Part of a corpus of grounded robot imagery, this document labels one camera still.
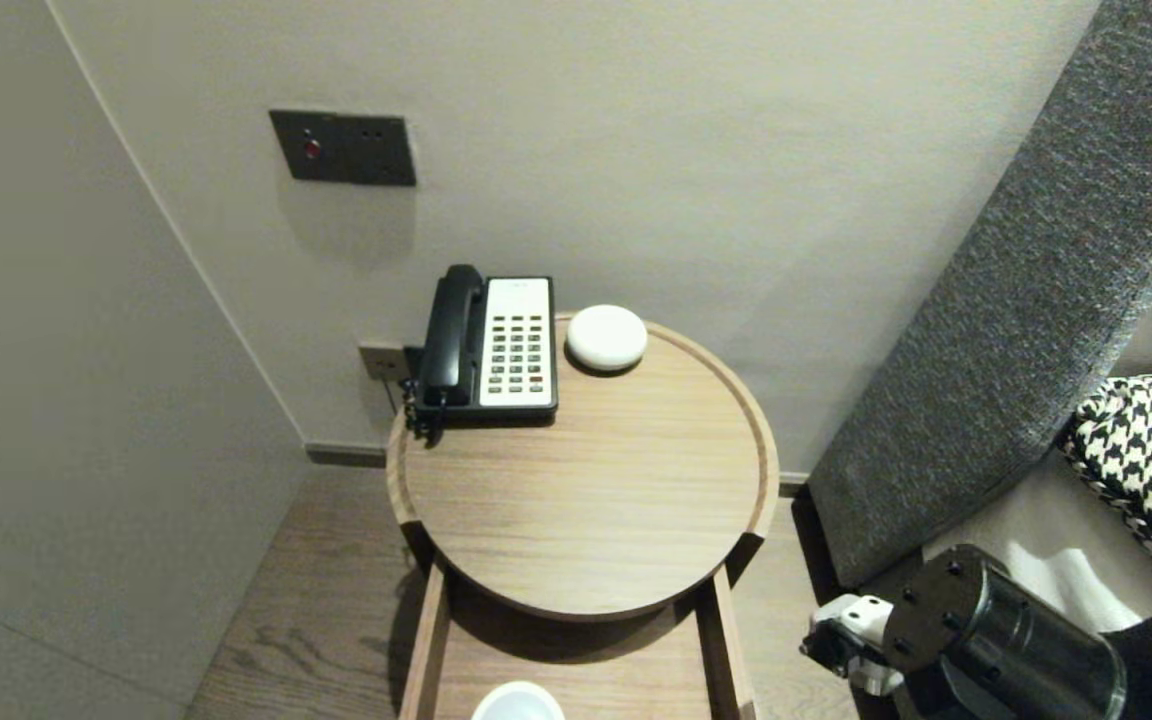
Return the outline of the white bed sheet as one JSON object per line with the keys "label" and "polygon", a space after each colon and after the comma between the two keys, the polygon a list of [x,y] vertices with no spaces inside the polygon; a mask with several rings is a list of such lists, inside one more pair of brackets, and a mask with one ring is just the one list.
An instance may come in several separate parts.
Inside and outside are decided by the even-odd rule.
{"label": "white bed sheet", "polygon": [[1021,588],[1085,632],[1152,617],[1152,556],[1059,450],[979,511],[922,547],[924,560],[973,544]]}

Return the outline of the round wooden bedside table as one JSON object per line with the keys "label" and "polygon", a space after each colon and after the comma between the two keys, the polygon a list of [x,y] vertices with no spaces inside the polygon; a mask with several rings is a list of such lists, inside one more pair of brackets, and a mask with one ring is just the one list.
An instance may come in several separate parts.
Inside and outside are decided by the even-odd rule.
{"label": "round wooden bedside table", "polygon": [[544,427],[392,423],[391,505],[408,538],[518,611],[563,621],[653,612],[770,535],[780,462],[753,393],[700,343],[646,324],[635,367],[559,361]]}

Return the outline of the grey fabric bed base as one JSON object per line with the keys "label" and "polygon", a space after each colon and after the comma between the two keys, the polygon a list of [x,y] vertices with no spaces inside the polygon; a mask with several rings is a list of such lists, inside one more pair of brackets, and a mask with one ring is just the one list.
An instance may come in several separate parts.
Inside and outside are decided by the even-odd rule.
{"label": "grey fabric bed base", "polygon": [[919,577],[929,562],[920,551],[910,552],[861,583],[858,593],[876,596],[887,602],[923,602],[925,592]]}

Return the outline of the grey wall socket plate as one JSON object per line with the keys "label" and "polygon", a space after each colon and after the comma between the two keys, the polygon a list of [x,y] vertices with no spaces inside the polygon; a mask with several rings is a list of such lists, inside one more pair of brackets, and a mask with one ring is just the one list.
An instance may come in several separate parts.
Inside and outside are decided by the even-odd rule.
{"label": "grey wall socket plate", "polygon": [[358,346],[358,355],[371,381],[402,382],[411,377],[411,364],[402,344],[364,342]]}

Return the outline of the grey fabric headboard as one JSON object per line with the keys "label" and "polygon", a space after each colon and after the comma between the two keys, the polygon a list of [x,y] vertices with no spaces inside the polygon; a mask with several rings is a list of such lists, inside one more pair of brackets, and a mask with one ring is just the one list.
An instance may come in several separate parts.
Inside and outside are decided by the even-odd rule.
{"label": "grey fabric headboard", "polygon": [[963,242],[810,473],[861,588],[1014,487],[1152,306],[1152,0],[1101,0]]}

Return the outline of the black white keypad telephone base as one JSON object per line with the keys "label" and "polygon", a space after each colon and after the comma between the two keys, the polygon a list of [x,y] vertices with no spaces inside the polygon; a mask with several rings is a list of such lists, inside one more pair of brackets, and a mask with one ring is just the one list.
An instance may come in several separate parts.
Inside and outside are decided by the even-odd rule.
{"label": "black white keypad telephone base", "polygon": [[410,396],[414,418],[429,429],[552,420],[559,402],[552,278],[479,274],[483,286],[471,320],[477,351],[471,400],[444,407],[422,401],[422,347]]}

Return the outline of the white pebble shaped puck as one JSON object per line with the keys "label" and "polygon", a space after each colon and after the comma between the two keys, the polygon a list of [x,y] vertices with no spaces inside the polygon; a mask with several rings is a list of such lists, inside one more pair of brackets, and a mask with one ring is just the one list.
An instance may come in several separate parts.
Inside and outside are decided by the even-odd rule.
{"label": "white pebble shaped puck", "polygon": [[567,325],[564,351],[596,373],[621,373],[643,361],[649,342],[639,314],[611,304],[585,306]]}

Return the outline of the dark wall switch panel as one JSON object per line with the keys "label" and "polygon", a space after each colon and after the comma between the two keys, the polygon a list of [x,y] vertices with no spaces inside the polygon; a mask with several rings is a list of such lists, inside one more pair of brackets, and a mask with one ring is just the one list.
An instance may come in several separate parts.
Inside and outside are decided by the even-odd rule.
{"label": "dark wall switch panel", "polygon": [[332,111],[270,109],[293,179],[372,187],[415,187],[404,118]]}

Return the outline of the white round lidded jar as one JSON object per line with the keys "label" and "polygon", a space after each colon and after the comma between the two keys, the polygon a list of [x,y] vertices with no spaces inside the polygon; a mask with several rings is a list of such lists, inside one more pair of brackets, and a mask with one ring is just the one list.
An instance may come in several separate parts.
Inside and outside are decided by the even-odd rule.
{"label": "white round lidded jar", "polygon": [[485,694],[470,720],[566,720],[566,717],[547,689],[516,680]]}

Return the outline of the black telephone handset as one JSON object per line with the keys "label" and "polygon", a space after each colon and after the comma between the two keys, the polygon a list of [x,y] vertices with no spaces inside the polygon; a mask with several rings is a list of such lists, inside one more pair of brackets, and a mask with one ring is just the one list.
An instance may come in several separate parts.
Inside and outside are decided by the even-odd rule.
{"label": "black telephone handset", "polygon": [[426,406],[467,406],[473,391],[473,304],[483,276],[475,266],[452,265],[435,283],[422,354],[420,389]]}

